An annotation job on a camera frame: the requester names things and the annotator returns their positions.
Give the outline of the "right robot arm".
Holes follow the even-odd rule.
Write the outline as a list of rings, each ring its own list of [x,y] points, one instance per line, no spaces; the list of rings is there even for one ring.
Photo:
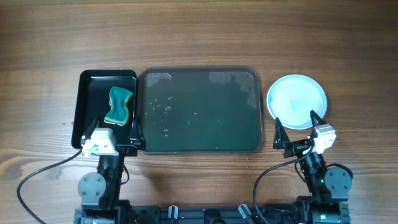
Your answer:
[[[283,149],[284,157],[296,157],[295,170],[305,182],[309,196],[298,196],[291,204],[268,205],[264,213],[276,223],[349,223],[348,194],[352,171],[338,163],[326,164],[323,153],[332,147],[333,127],[310,112],[312,132],[307,138],[291,141],[279,118],[275,119],[273,148]]]

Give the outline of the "green yellow sponge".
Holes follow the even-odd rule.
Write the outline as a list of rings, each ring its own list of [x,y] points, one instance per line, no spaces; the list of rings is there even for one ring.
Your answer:
[[[130,117],[128,104],[133,96],[133,92],[113,86],[109,92],[109,105],[111,109],[106,113],[104,122],[118,126],[126,125]]]

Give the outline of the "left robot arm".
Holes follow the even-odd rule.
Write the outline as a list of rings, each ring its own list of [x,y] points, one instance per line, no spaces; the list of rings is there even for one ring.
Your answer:
[[[75,210],[74,223],[142,223],[129,200],[121,200],[126,156],[136,156],[146,147],[140,131],[127,146],[118,146],[114,131],[100,127],[100,117],[86,128],[81,143],[83,155],[99,157],[97,171],[84,175],[78,183],[81,208]]]

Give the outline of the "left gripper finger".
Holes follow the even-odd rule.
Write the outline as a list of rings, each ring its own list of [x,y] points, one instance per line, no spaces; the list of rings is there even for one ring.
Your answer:
[[[132,128],[129,135],[129,139],[132,142],[144,142],[144,134],[141,128],[141,117],[139,115],[135,115],[132,121]]]
[[[82,138],[90,139],[93,131],[100,125],[100,116],[97,116],[84,130]]]

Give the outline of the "white plate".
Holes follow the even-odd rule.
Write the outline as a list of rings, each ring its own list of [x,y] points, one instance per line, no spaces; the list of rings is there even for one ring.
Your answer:
[[[324,117],[328,100],[324,89],[314,79],[305,75],[286,75],[275,81],[266,96],[270,115],[279,118],[290,129],[312,127],[310,112]]]

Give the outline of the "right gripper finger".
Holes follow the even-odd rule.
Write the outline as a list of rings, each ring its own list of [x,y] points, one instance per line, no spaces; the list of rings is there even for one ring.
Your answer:
[[[314,110],[310,111],[310,119],[313,127],[326,124],[326,122]]]
[[[273,148],[287,148],[290,146],[290,139],[279,118],[275,119],[275,135]]]

